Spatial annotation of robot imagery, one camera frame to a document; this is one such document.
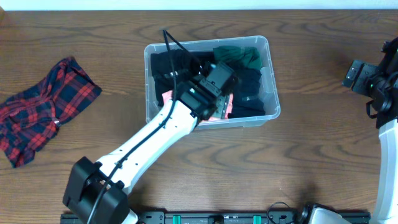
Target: cable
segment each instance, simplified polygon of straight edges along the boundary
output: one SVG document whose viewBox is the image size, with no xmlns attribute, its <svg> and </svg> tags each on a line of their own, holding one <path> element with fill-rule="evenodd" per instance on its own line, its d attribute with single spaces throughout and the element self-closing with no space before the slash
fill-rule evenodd
<svg viewBox="0 0 398 224">
<path fill-rule="evenodd" d="M 271 223 L 273 223 L 273 224 L 276 224 L 272 219 L 269 218 L 269 212 L 271 211 L 271 209 L 273 208 L 273 206 L 278 205 L 278 204 L 286 205 L 286 206 L 291 210 L 291 208 L 290 208 L 285 202 L 275 202 L 275 203 L 273 203 L 273 204 L 268 208 L 268 212 L 267 212 L 268 223 L 271 222 Z"/>
<path fill-rule="evenodd" d="M 393 78 L 395 78 L 397 75 L 398 75 L 398 72 L 393 72 L 393 73 L 391 73 L 391 74 L 388 76 L 386 82 L 385 82 L 385 83 L 383 84 L 383 86 L 381 87 L 381 90 L 383 91 L 384 88 L 387 86 L 387 84 L 389 84 L 389 82 L 390 82 Z"/>
<path fill-rule="evenodd" d="M 169 40 L 167 39 L 166 33 L 167 33 L 166 30 L 163 30 L 164 41 L 165 41 L 165 43 L 166 43 L 167 52 L 168 52 L 168 55 L 169 55 L 169 62 L 170 62 L 170 66 L 171 66 L 171 69 L 172 69 L 173 81 L 174 81 L 174 90 L 173 90 L 173 98 L 172 98 L 173 102 L 172 102 L 171 109 L 170 109 L 168 115 L 166 116 L 166 118 L 163 120 L 163 122 L 161 122 L 161 123 L 159 124 L 159 126 L 158 126 L 157 128 L 155 128 L 155 129 L 154 129 L 151 133 L 149 133 L 143 140 L 141 140 L 141 141 L 140 141 L 138 144 L 136 144 L 132 149 L 130 149 L 130 151 L 128 151 L 128 152 L 126 153 L 126 155 L 124 155 L 124 156 L 116 163 L 114 169 L 112 170 L 112 172 L 110 173 L 110 175 L 109 175 L 108 178 L 106 179 L 106 181 L 105 181 L 105 183 L 104 183 L 102 189 L 100 190 L 100 192 L 99 192 L 99 194 L 98 194 L 98 196 L 97 196 L 97 198 L 96 198 L 96 200 L 95 200 L 95 203 L 94 203 L 94 205 L 93 205 L 93 209 L 91 210 L 90 216 L 89 216 L 88 219 L 87 219 L 87 224 L 90 224 L 90 223 L 91 223 L 91 221 L 92 221 L 92 219 L 93 219 L 93 217 L 94 217 L 94 215 L 95 215 L 95 212 L 96 212 L 96 210 L 97 210 L 97 208 L 98 208 L 98 204 L 100 203 L 101 199 L 103 198 L 103 196 L 104 196 L 104 194 L 105 194 L 105 191 L 106 191 L 107 186 L 108 186 L 109 183 L 111 182 L 111 179 L 112 179 L 113 175 L 116 173 L 116 171 L 118 171 L 118 169 L 120 169 L 120 168 L 122 167 L 122 163 L 123 163 L 123 162 L 124 162 L 124 161 L 125 161 L 137 148 L 138 148 L 138 147 L 140 147 L 144 142 L 146 142 L 150 137 L 152 137 L 158 130 L 160 130 L 161 128 L 163 128 L 163 127 L 166 125 L 166 122 L 169 120 L 169 118 L 171 117 L 171 115 L 172 115 L 172 113 L 173 113 L 174 106 L 175 106 L 175 102 L 176 102 L 176 98 L 177 98 L 177 77 L 176 77 L 176 73 L 175 73 L 175 69 L 174 69 L 173 58 L 172 58 L 171 53 L 170 53 Z"/>
<path fill-rule="evenodd" d="M 169 32 L 166 31 L 166 34 L 168 35 L 168 37 L 170 37 L 170 39 L 172 39 L 173 42 L 175 42 L 182 50 L 184 50 L 187 54 L 189 54 L 195 61 L 196 63 L 198 63 L 199 65 L 201 65 L 201 61 L 194 56 L 191 52 L 189 52 L 189 50 L 187 50 L 183 45 L 180 44 L 180 42 L 178 42 L 176 39 L 174 39 L 173 36 L 171 36 L 169 34 Z"/>
</svg>

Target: clear plastic bin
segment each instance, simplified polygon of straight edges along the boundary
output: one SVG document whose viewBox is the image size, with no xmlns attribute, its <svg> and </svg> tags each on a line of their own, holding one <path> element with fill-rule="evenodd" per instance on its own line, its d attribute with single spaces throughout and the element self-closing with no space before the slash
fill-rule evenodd
<svg viewBox="0 0 398 224">
<path fill-rule="evenodd" d="M 265 116 L 253 116 L 247 118 L 221 119 L 217 121 L 202 121 L 197 129 L 215 129 L 232 127 L 261 126 L 270 119 L 275 119 L 280 114 L 278 92 L 275 84 L 274 69 L 272 68 L 271 55 L 268 40 L 263 36 L 237 37 L 217 40 L 199 40 L 181 42 L 181 44 L 192 52 L 213 51 L 220 46 L 256 47 L 262 58 L 260 70 L 261 86 L 259 98 L 264 102 Z M 170 43 L 171 49 L 179 49 L 175 43 Z M 146 121 L 147 123 L 160 111 L 155 95 L 155 81 L 150 70 L 150 55 L 166 52 L 165 44 L 150 44 L 145 48 L 145 89 L 146 89 Z"/>
</svg>

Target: white wall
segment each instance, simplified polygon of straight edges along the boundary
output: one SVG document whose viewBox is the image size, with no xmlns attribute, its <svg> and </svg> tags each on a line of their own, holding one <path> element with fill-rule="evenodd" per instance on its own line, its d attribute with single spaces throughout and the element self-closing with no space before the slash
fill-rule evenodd
<svg viewBox="0 0 398 224">
<path fill-rule="evenodd" d="M 0 0 L 4 10 L 398 9 L 398 0 Z"/>
</svg>

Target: green connector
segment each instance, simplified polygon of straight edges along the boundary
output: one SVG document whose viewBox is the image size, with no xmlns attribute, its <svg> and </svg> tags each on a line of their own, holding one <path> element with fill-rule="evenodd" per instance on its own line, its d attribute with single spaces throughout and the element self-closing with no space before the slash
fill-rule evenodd
<svg viewBox="0 0 398 224">
<path fill-rule="evenodd" d="M 259 215 L 253 216 L 253 224 L 261 224 L 261 216 Z"/>
<path fill-rule="evenodd" d="M 173 216 L 173 224 L 181 224 L 181 216 L 174 215 Z"/>
</svg>

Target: dark green cloth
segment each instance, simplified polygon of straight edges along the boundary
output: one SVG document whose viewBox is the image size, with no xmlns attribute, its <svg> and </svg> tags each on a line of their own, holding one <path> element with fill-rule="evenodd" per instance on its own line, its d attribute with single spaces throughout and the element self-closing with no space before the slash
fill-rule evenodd
<svg viewBox="0 0 398 224">
<path fill-rule="evenodd" d="M 260 53 L 255 47 L 222 46 L 213 49 L 215 60 L 222 61 L 232 69 L 262 67 Z"/>
</svg>

